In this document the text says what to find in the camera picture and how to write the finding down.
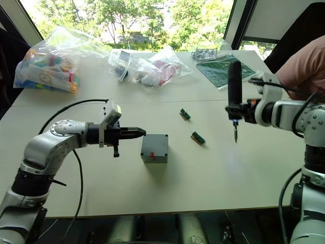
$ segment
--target connector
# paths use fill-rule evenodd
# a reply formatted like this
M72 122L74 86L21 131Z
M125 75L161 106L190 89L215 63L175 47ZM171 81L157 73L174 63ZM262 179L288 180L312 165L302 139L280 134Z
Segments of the connector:
M191 116L189 116L189 114L183 108L181 108L179 114L182 116L184 120L188 120L191 118Z
M198 145L202 145L203 143L205 143L205 139L203 139L202 136L200 136L196 131L194 131L191 135L191 138L198 144Z

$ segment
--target screwdriver bit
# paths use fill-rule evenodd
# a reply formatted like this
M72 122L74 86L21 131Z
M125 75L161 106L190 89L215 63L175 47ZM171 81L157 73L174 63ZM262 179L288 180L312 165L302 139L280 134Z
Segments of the screwdriver bit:
M237 130L238 120L234 119L233 120L233 125L234 125L235 142L237 143L237 139L238 139L238 130Z

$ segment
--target gray box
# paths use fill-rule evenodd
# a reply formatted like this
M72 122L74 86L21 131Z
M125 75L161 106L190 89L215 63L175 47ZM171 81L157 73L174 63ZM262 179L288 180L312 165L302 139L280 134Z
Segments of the gray box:
M141 158L145 164L166 164L168 161L168 135L145 135L142 139Z

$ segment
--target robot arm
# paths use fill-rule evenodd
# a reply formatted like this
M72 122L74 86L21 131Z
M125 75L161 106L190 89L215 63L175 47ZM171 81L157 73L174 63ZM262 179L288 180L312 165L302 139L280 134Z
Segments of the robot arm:
M26 243L38 238L50 185L65 185L54 177L69 152L99 144L114 147L114 156L118 157L119 140L145 135L140 128L121 128L120 117L119 106L108 101L98 125L62 120L28 143L15 181L0 206L0 243Z
M243 104L238 94L241 76L240 62L231 64L229 73L235 79L229 79L229 105L226 111L229 119L243 118L246 122L261 126L273 126L279 129L303 133L306 144L305 164L302 166L302 178L295 185L291 197L291 206L301 211L300 222L291 237L292 244L325 243L325 105L310 103L295 125L294 117L305 101L281 100L281 88L267 85L279 84L273 74L262 74L251 83L258 83L261 99L248 99Z

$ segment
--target cable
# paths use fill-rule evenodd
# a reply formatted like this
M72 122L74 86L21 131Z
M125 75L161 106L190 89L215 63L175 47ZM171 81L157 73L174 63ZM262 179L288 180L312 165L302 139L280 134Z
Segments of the cable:
M39 135L42 134L45 130L45 128L48 126L48 124L55 118L57 117L59 114L63 113L64 111L68 110L69 108L75 106L75 105L78 105L78 104L81 104L81 103L87 103L87 102L107 102L108 99L88 99L88 100L83 100L83 101L79 101L79 102L76 102L76 103L73 103L73 104L70 104L68 105L67 107L64 107L63 109L59 110L58 112L56 112L53 116L51 116L46 122L45 124L43 125L43 127L41 128L40 132L39 132ZM76 156L77 160L78 160L78 164L79 164L79 170L80 170L80 198L79 198L79 203L78 203L78 208L77 208L77 211L75 213L75 216L74 218L71 220L67 230L66 230L66 233L64 234L63 238L62 238L62 241L61 241L61 244L64 243L64 240L66 239L71 227L73 226L77 216L78 216L78 213L79 213L79 210L80 210L80 207L81 207L81 203L82 203L82 196L83 196L83 175L82 175L82 165L81 165L81 160L77 154L77 152L75 150L73 150L73 153L74 155ZM43 236L54 224L56 223L56 221L41 235Z
M296 89L296 88L291 88L291 87L287 87L287 86L284 86L284 85L281 85L281 84L277 84L277 83L272 83L272 82L265 82L265 81L262 81L262 80L259 80L259 79L251 79L248 81L249 83L252 83L252 84L256 84L256 85L271 85L271 86L276 86L276 87L279 87L279 88L282 88L286 91L291 91L291 92L295 92L295 93L298 93L298 94L302 94L302 95L305 95L305 96L310 96L311 93L308 93L308 92L305 92L303 90L299 90L299 89Z
M81 202L82 202L82 195L83 195L83 175L82 175L82 166L81 166L81 161L80 161L80 158L77 154L77 152L75 150L72 150L73 153L75 154L77 160L78 160L78 164L79 164L79 170L80 170L80 199L79 199L79 203L78 203L78 208L77 208L77 211L76 211L76 214L75 216L73 217L73 219L71 220L67 230L66 230L66 233L64 234L63 238L62 238L62 241L61 241L61 244L64 243L71 227L73 226L77 216L78 216L78 213L79 213L79 210L80 210L80 207L81 207Z
M55 221L53 222L53 224L52 224L49 228L47 228L46 231L44 231L44 232L39 236L38 240L41 239L42 236L45 235L46 232L48 232L48 231L49 231L49 230L50 230L50 229L55 225L55 223L56 223L57 221L58 221L58 220L55 220Z
M81 103L87 103L87 102L107 102L108 99L88 99L88 100L83 100L83 101L79 101L79 102L76 102L76 103L73 103L73 104L70 104L69 106L67 107L64 107L63 109L57 111L53 116L51 116L46 122L45 124L43 125L43 127L41 128L40 132L39 132L39 135L42 134L45 130L45 128L48 126L48 124L55 118L57 117L59 114L63 113L64 111L68 110L69 108L75 106L75 105L78 105L78 104L81 104Z
M227 218L228 218L229 222L231 223L231 225L232 225L232 226L235 226L235 224L234 224L234 223L232 222L232 220L229 218L229 215L228 215L227 211L224 211L224 212L225 212L225 215L227 215ZM249 244L249 241L247 240L246 235L244 234L244 232L241 232L241 233L242 233L243 237L245 238L245 241L247 242L247 244Z
M296 115L294 116L294 119L292 120L292 125L291 125L291 129L292 132L296 135L299 136L300 138L304 138L303 135L299 134L297 132L297 128L296 128L296 124L298 121L299 116L302 114L302 112L305 110L305 108L308 106L308 104L310 103L310 101L314 98L318 96L317 92L314 92L312 95L309 96L309 98L305 101L305 103L301 106L301 108L298 110L298 112L296 113Z
M280 223L281 223L281 231L282 231L282 237L283 237L283 243L284 244L288 244L288 237L286 236L286 230L285 230L285 225L284 225L284 220L283 220L283 211L282 211L282 202L283 202L283 196L284 196L284 192L286 190L286 188L288 187L290 181L292 181L292 179L301 172L301 168L298 169L295 173L293 173L289 179L287 179L287 181L285 182L281 193L280 193L280 197L279 197L279 218L280 218Z

